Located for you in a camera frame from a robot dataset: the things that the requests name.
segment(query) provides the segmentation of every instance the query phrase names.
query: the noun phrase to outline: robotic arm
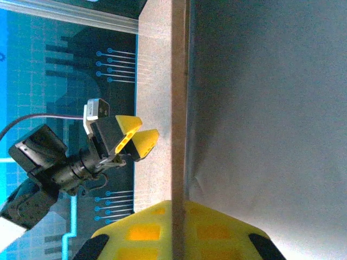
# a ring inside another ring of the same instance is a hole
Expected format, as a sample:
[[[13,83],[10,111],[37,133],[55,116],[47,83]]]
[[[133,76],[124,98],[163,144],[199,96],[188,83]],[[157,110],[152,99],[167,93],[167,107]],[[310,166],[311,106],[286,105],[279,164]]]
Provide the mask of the robotic arm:
[[[9,149],[29,178],[0,212],[0,229],[8,234],[1,240],[0,252],[32,229],[57,202],[60,192],[75,196],[80,186],[98,179],[104,170],[125,166],[124,156],[139,161],[151,152],[159,137],[156,129],[138,132],[140,118],[109,114],[110,106],[104,100],[88,101],[83,115],[88,148],[70,157],[66,157],[67,146],[47,125],[33,129]]]

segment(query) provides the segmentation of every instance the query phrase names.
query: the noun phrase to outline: gray fabric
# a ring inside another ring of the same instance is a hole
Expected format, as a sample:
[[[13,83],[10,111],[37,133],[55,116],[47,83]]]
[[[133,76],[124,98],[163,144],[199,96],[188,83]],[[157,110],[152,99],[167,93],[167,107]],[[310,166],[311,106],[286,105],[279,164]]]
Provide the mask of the gray fabric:
[[[345,259],[347,2],[196,2],[190,200],[262,228],[287,259]]]

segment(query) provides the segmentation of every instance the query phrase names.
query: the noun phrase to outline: black cable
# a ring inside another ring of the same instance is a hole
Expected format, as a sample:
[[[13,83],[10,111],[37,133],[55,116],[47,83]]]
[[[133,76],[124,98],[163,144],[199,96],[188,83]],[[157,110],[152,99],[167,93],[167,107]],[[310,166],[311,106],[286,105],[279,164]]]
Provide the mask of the black cable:
[[[100,186],[97,186],[97,187],[94,187],[94,188],[87,188],[86,185],[82,185],[83,187],[83,191],[82,191],[82,196],[85,196],[87,195],[88,193],[90,193],[91,191],[95,191],[95,190],[98,190],[98,189],[102,189],[103,187],[105,187],[107,184],[108,184],[108,176],[105,174],[105,173],[100,173],[100,175],[104,176],[105,177],[105,182],[104,184],[100,185]],[[99,177],[100,176],[97,176],[96,178],[93,178],[93,180],[99,180]]]
[[[52,114],[52,113],[38,113],[38,114],[30,114],[21,116],[20,118],[17,118],[16,120],[9,123],[1,132],[0,132],[0,141],[3,139],[3,137],[7,134],[7,132],[14,127],[19,122],[28,119],[28,118],[57,118],[57,119],[72,119],[72,120],[83,120],[83,116],[77,116],[77,115],[60,115],[60,114]]]

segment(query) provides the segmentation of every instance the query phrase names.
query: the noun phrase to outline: yellow object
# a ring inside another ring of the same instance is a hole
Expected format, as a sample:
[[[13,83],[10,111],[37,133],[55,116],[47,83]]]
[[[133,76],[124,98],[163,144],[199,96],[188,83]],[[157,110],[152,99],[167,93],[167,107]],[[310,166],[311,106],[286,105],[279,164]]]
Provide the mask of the yellow object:
[[[137,132],[132,141],[140,159],[146,157],[155,147],[159,138],[159,132],[156,129]]]
[[[185,210],[185,259],[263,259],[249,238],[255,234],[268,240],[262,230],[190,201]],[[171,202],[163,201],[105,226],[93,237],[101,234],[109,240],[98,260],[170,260]]]
[[[129,140],[135,135],[135,133],[141,128],[142,121],[138,116],[130,115],[116,115],[115,116],[118,125],[125,137],[122,139],[119,145],[115,148],[115,153],[120,153]]]

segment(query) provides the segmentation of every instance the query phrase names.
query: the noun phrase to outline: gray cable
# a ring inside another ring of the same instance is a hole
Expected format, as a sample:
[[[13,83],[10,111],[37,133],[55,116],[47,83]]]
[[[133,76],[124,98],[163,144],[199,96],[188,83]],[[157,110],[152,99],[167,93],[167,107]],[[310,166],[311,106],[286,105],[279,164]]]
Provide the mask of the gray cable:
[[[57,118],[57,119],[71,119],[71,120],[83,120],[83,116],[77,116],[77,115],[60,115],[60,114],[52,114],[52,113],[38,113],[38,114],[30,114],[21,116],[20,118],[17,118],[16,120],[9,123],[1,132],[0,132],[0,141],[3,139],[3,137],[7,134],[7,132],[14,127],[19,122],[29,119],[29,118]]]

